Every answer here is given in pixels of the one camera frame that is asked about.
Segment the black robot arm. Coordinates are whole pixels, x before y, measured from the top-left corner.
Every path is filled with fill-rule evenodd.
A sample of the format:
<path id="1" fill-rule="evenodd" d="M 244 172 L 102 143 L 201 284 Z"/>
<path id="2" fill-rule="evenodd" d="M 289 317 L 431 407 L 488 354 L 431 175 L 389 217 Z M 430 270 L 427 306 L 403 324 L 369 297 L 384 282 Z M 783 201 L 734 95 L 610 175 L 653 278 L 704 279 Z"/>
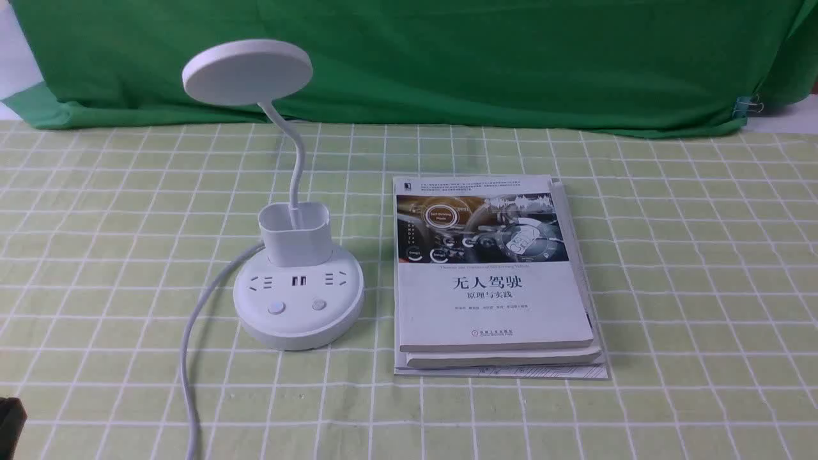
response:
<path id="1" fill-rule="evenodd" d="M 13 459 L 17 445 L 28 419 L 22 401 L 18 398 L 1 398 L 1 460 Z"/>

